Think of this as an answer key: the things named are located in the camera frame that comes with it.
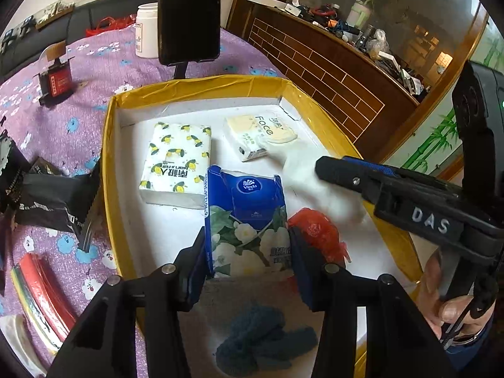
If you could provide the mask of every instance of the screw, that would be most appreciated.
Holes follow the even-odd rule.
[[[175,266],[175,264],[171,264],[171,263],[165,264],[163,267],[161,267],[161,272],[164,274],[171,274],[175,270],[177,270],[177,267]]]
[[[326,263],[324,264],[324,270],[329,274],[336,274],[340,267],[336,263]]]
[[[380,276],[380,281],[387,285],[391,285],[394,284],[394,277],[392,277],[390,274],[382,274]]]
[[[119,284],[120,281],[121,281],[121,277],[119,277],[117,274],[114,274],[113,276],[110,276],[107,279],[107,284],[109,286],[115,286],[116,284]]]

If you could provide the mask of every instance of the smartphone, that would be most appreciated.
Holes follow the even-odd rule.
[[[220,53],[220,0],[158,0],[159,62],[212,61]]]

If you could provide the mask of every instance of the blue tissue packaging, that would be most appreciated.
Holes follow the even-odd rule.
[[[291,268],[287,212],[279,176],[222,170],[205,178],[205,247],[216,278]]]

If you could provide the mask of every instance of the floral tablecloth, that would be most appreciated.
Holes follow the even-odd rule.
[[[250,44],[221,30],[221,52],[217,60],[190,63],[187,77],[219,74],[282,76],[271,62]],[[28,161],[41,156],[60,167],[66,175],[89,172],[98,159],[107,104],[114,93],[173,78],[174,67],[157,59],[135,55],[135,29],[129,27],[89,37],[67,47],[72,77],[77,90],[53,109],[39,106],[40,85],[37,63],[30,64],[0,87],[0,118],[7,117],[8,130]],[[17,226],[8,246],[7,282],[0,297],[0,315],[22,313],[9,271],[27,252],[46,257],[60,289],[75,313],[86,308],[102,283],[115,273],[105,220],[98,225],[89,253],[77,250],[73,234],[51,229]],[[35,330],[28,325],[41,361],[49,366],[52,357]],[[137,332],[139,377],[147,376],[145,346]]]

